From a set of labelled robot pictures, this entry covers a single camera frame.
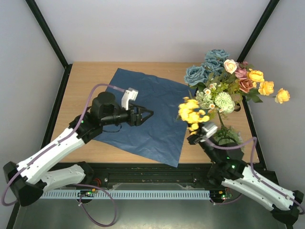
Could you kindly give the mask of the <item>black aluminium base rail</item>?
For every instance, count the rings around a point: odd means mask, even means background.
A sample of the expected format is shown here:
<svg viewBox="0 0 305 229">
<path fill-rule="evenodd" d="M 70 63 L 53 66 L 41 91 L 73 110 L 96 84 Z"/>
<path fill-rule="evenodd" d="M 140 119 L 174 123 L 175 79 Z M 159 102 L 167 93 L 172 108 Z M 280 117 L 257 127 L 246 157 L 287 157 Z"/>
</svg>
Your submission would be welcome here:
<svg viewBox="0 0 305 229">
<path fill-rule="evenodd" d="M 92 169 L 82 184 L 111 188 L 115 184 L 179 184 L 194 188 L 217 189 L 208 181 L 211 164 L 115 164 L 89 163 Z"/>
</svg>

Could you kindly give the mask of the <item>black frame post left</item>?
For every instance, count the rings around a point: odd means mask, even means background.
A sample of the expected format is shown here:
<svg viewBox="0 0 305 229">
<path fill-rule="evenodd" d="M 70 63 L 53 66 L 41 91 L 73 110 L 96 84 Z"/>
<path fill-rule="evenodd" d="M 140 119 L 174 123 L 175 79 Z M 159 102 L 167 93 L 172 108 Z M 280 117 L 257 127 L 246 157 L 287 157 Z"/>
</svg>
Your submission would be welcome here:
<svg viewBox="0 0 305 229">
<path fill-rule="evenodd" d="M 60 49 L 59 44 L 57 43 L 50 27 L 48 26 L 39 6 L 37 5 L 35 0 L 25 0 L 29 9 L 31 10 L 33 16 L 35 17 L 37 23 L 39 24 L 42 32 L 44 33 L 46 39 L 48 40 L 49 44 L 51 45 L 54 53 L 56 54 L 58 60 L 60 61 L 61 65 L 65 70 L 70 69 L 71 65 L 68 64 L 63 52 Z"/>
</svg>

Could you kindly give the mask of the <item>black frame post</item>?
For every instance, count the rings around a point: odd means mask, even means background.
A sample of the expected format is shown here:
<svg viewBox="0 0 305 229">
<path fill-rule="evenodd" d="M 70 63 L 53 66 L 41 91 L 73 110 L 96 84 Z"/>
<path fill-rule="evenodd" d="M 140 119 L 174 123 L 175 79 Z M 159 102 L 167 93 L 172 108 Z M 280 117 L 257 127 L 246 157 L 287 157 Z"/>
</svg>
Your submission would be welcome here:
<svg viewBox="0 0 305 229">
<path fill-rule="evenodd" d="M 261 31 L 268 22 L 269 18 L 271 17 L 272 13 L 276 9 L 279 2 L 280 0 L 270 0 L 268 2 L 264 12 L 262 13 L 249 39 L 247 40 L 245 46 L 243 47 L 239 57 L 237 58 L 237 62 L 243 62 L 245 60 L 245 58 L 247 57 L 248 53 L 250 52 L 251 48 L 253 47 L 254 43 L 256 42 Z"/>
<path fill-rule="evenodd" d="M 60 61 L 61 65 L 65 70 L 70 69 L 71 65 L 68 64 L 63 52 L 60 49 L 59 44 L 57 43 L 50 27 L 48 26 L 39 6 L 37 5 L 35 0 L 25 0 L 29 9 L 31 10 L 33 16 L 35 17 L 37 23 L 39 24 L 42 32 L 44 33 L 46 39 L 48 40 L 49 44 L 51 45 L 54 53 L 56 54 L 58 60 Z"/>
</svg>

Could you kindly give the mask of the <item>small yellow flower sprig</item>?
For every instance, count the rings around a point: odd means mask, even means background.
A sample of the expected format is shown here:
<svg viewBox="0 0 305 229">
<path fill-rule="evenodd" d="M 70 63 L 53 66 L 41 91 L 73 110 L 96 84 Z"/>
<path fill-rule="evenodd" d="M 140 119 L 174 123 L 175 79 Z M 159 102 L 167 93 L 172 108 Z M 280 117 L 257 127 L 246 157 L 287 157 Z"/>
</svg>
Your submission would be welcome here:
<svg viewBox="0 0 305 229">
<path fill-rule="evenodd" d="M 200 124 L 208 122 L 210 117 L 199 106 L 197 100 L 184 97 L 183 103 L 178 106 L 178 119 L 186 122 L 190 134 L 194 135 L 198 132 Z"/>
</svg>

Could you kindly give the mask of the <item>pastel purple flower bunch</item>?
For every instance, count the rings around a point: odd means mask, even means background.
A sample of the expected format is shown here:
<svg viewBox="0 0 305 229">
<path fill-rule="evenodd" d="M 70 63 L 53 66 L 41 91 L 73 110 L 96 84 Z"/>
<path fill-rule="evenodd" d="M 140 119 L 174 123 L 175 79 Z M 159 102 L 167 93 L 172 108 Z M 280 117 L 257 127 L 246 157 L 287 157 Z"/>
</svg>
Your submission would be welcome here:
<svg viewBox="0 0 305 229">
<path fill-rule="evenodd" d="M 219 146 L 224 146 L 229 143 L 236 143 L 241 145 L 243 140 L 241 138 L 240 132 L 237 132 L 231 126 L 225 126 L 222 120 L 222 115 L 218 112 L 218 118 L 220 121 L 220 128 L 214 134 L 214 140 L 217 142 Z"/>
</svg>

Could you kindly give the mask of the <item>black frame post right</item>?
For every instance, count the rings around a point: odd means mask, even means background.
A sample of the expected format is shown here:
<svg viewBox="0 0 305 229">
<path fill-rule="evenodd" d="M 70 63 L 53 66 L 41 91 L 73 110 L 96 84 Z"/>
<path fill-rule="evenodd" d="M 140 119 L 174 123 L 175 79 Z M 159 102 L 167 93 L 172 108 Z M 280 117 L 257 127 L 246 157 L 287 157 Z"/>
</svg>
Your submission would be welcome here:
<svg viewBox="0 0 305 229">
<path fill-rule="evenodd" d="M 279 2 L 280 0 L 270 0 L 268 2 L 264 12 L 262 13 L 249 39 L 247 40 L 245 46 L 243 47 L 239 57 L 237 58 L 237 62 L 243 62 L 245 60 L 245 58 L 247 57 L 248 53 L 250 52 L 251 48 L 253 47 L 254 43 L 256 42 L 261 31 L 268 22 L 269 18 L 271 17 L 272 13 L 276 9 Z"/>
</svg>

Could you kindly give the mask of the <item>green white flower bunch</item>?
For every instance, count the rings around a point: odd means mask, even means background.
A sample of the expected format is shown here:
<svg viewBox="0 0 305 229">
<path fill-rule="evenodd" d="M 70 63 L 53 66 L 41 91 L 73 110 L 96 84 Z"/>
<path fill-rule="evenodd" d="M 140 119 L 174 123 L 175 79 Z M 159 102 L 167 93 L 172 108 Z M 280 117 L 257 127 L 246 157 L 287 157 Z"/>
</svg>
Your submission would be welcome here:
<svg viewBox="0 0 305 229">
<path fill-rule="evenodd" d="M 236 80 L 220 81 L 219 79 L 216 77 L 206 83 L 198 83 L 193 86 L 196 89 L 194 99 L 212 117 L 216 116 L 218 112 L 226 117 L 234 112 L 235 104 L 240 103 L 241 99 Z"/>
</svg>

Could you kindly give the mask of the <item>yellow rose bunch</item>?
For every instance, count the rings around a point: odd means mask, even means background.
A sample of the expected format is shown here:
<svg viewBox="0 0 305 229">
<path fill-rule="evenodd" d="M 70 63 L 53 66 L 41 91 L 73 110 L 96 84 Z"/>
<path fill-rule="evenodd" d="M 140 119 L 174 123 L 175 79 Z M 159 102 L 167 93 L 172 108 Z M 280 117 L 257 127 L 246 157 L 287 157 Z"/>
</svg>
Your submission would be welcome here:
<svg viewBox="0 0 305 229">
<path fill-rule="evenodd" d="M 271 96 L 275 92 L 274 82 L 266 81 L 262 71 L 249 69 L 247 77 L 252 82 L 255 93 L 259 93 L 263 96 Z M 290 100 L 290 93 L 286 89 L 280 88 L 277 94 L 273 96 L 273 98 L 276 103 L 283 104 Z"/>
</svg>

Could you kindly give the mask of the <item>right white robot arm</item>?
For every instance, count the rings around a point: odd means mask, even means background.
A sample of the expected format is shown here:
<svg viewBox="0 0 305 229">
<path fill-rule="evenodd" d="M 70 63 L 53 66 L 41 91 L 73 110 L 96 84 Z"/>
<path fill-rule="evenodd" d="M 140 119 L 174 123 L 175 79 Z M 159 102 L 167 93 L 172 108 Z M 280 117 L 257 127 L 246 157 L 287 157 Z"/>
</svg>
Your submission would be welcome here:
<svg viewBox="0 0 305 229">
<path fill-rule="evenodd" d="M 243 161 L 242 146 L 228 143 L 218 146 L 213 138 L 190 135 L 189 144 L 199 144 L 210 158 L 212 165 L 207 174 L 213 187 L 224 186 L 245 195 L 266 208 L 272 216 L 286 224 L 293 225 L 304 215 L 302 206 L 304 194 L 280 187 L 254 170 L 252 163 Z"/>
</svg>

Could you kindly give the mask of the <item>pink rose flower stem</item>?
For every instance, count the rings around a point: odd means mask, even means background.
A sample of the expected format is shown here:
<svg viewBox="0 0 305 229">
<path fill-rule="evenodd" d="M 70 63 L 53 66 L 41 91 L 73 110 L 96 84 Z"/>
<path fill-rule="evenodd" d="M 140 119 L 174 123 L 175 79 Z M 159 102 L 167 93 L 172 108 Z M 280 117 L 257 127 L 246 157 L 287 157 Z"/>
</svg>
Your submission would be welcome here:
<svg viewBox="0 0 305 229">
<path fill-rule="evenodd" d="M 227 79 L 246 80 L 248 78 L 248 71 L 241 68 L 239 63 L 234 60 L 227 59 L 224 61 L 224 69 L 227 72 Z"/>
</svg>

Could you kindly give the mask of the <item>blue rose bunch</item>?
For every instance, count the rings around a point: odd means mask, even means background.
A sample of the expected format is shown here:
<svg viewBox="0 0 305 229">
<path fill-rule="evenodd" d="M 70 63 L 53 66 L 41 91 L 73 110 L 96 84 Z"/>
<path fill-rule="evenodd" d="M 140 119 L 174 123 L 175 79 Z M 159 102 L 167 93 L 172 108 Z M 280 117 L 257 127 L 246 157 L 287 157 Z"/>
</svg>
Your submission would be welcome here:
<svg viewBox="0 0 305 229">
<path fill-rule="evenodd" d="M 198 83 L 206 83 L 209 75 L 219 75 L 224 70 L 224 61 L 230 54 L 224 49 L 213 49 L 205 54 L 204 62 L 200 66 L 191 66 L 186 69 L 184 81 L 189 86 L 196 86 Z"/>
</svg>

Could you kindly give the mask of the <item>black ribbon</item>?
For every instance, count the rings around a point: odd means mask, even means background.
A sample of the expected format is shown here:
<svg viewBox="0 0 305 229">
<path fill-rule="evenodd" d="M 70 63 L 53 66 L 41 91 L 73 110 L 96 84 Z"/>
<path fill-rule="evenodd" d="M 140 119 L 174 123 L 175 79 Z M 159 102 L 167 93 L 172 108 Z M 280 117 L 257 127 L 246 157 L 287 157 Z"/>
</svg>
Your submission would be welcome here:
<svg viewBox="0 0 305 229">
<path fill-rule="evenodd" d="M 234 106 L 234 111 L 239 112 L 241 110 L 241 105 L 239 103 L 236 103 Z"/>
</svg>

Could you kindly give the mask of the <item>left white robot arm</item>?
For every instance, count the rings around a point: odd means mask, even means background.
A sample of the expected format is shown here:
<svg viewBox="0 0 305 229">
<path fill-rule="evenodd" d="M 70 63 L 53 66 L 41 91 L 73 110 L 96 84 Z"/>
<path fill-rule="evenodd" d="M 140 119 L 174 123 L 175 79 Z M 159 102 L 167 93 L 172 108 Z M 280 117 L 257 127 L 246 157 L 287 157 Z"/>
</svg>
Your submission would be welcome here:
<svg viewBox="0 0 305 229">
<path fill-rule="evenodd" d="M 91 105 L 86 105 L 64 131 L 31 157 L 19 162 L 8 162 L 4 167 L 7 188 L 17 202 L 25 207 L 37 201 L 44 193 L 67 185 L 89 184 L 94 171 L 86 162 L 51 170 L 69 153 L 87 144 L 103 132 L 107 125 L 140 126 L 154 112 L 133 104 L 137 92 L 125 91 L 121 103 L 110 92 L 99 93 Z"/>
</svg>

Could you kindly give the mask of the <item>small pink rose sprig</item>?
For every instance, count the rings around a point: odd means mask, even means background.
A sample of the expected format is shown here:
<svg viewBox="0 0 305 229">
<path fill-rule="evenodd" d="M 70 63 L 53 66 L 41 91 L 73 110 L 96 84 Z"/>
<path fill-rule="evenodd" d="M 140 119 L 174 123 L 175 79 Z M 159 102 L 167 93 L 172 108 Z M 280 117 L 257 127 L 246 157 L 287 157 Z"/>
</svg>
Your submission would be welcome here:
<svg viewBox="0 0 305 229">
<path fill-rule="evenodd" d="M 249 93 L 254 88 L 254 82 L 251 79 L 241 79 L 239 81 L 239 89 L 244 93 Z"/>
</svg>

